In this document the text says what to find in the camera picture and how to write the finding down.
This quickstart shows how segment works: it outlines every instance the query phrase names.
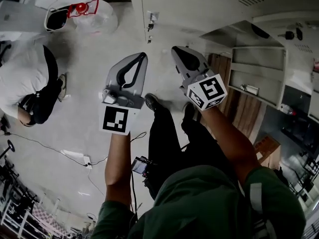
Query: electrical outlet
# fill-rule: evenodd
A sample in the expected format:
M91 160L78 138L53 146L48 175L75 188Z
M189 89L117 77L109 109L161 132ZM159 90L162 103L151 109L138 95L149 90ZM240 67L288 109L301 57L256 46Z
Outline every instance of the electrical outlet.
M91 159L90 159L90 157L89 157L89 156L83 156L83 158L84 158L84 163L85 163L86 165L88 165L86 168L92 169L92 166L89 165L89 164L91 164Z

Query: red cap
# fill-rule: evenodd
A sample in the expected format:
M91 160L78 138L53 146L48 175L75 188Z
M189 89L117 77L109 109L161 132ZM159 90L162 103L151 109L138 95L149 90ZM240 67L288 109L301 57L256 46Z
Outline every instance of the red cap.
M84 13L87 10L88 5L84 2L78 3L75 7L78 13Z

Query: white shirt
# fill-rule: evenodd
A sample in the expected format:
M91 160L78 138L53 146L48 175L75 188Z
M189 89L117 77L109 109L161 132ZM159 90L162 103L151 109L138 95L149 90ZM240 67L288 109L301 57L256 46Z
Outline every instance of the white shirt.
M0 109L18 118L17 104L49 81L43 45L35 44L0 67Z

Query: green shirt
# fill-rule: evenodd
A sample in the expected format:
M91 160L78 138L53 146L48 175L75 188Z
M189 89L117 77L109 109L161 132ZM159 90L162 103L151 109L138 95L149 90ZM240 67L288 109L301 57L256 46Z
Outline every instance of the green shirt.
M130 229L133 213L119 202L103 203L91 239L251 238L250 185L262 183L264 217L277 238L300 239L306 224L301 206L289 188L266 167L249 173L246 197L219 169L195 166L171 175L154 207Z

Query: green sleeve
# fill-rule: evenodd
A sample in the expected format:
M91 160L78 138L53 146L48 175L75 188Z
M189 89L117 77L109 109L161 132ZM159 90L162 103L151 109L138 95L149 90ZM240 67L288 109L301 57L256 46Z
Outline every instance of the green sleeve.
M277 238L300 239L306 219L296 196L267 167L256 168L248 174L244 185L246 198L250 197L253 183L262 183L263 215L274 226Z
M91 239L126 238L134 214L120 202L105 201Z

